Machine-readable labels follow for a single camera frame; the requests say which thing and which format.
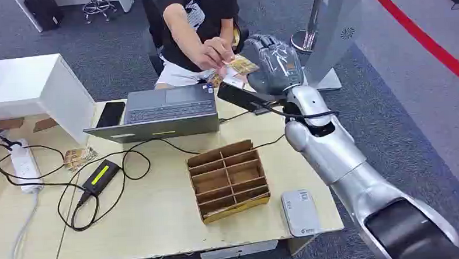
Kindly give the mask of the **person's right hand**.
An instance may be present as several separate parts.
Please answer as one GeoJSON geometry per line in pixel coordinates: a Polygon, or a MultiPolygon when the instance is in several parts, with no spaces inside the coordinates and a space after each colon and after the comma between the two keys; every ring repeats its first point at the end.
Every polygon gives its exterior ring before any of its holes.
{"type": "Polygon", "coordinates": [[[220,69],[235,58],[231,43],[221,37],[206,40],[192,55],[191,60],[201,70],[220,69]]]}

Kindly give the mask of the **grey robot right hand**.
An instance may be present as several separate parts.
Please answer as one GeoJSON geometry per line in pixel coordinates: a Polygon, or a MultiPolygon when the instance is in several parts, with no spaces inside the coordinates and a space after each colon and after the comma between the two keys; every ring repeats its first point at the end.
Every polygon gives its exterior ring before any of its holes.
{"type": "Polygon", "coordinates": [[[259,69],[249,73],[249,85],[257,92],[280,96],[304,84],[298,54],[291,44],[269,34],[253,34],[247,39],[257,51],[259,69]]]}

